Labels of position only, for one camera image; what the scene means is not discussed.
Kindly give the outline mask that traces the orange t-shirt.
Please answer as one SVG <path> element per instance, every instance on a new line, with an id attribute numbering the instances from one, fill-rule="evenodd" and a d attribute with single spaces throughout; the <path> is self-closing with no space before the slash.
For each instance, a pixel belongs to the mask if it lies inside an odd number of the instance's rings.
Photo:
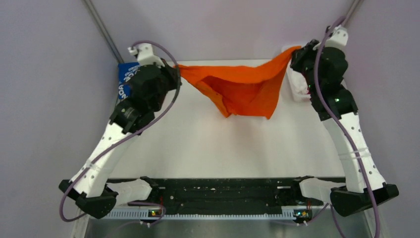
<path id="1" fill-rule="evenodd" d="M 224 117 L 231 115 L 270 119 L 276 109 L 280 89 L 293 46 L 270 61 L 256 66 L 186 66 L 180 73 L 188 83 L 208 97 Z"/>

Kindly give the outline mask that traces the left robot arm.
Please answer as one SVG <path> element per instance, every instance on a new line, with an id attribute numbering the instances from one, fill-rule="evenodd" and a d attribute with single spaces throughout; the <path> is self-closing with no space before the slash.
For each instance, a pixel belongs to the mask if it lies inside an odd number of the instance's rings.
<path id="1" fill-rule="evenodd" d="M 127 148 L 169 111 L 163 106 L 168 92 L 180 92 L 178 64 L 169 65 L 155 55 L 155 47 L 157 43 L 143 40 L 128 48 L 140 66 L 127 81 L 130 95 L 114 107 L 101 139 L 81 170 L 59 184 L 63 198 L 72 199 L 83 215 L 101 219 L 122 204 L 144 201 L 153 205 L 158 201 L 159 192 L 146 177 L 109 181 Z"/>

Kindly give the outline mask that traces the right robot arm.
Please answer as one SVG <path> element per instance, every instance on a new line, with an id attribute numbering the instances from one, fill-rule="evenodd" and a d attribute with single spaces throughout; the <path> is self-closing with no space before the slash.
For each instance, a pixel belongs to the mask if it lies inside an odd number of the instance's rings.
<path id="1" fill-rule="evenodd" d="M 295 50 L 287 68 L 305 79 L 311 105 L 334 143 L 345 181 L 299 177 L 290 197 L 296 204 L 310 198 L 323 201 L 347 217 L 397 197 L 399 189 L 386 182 L 373 161 L 360 127 L 357 104 L 342 83 L 348 68 L 344 53 L 347 30 L 337 26 L 327 34 L 325 43 L 311 40 Z"/>

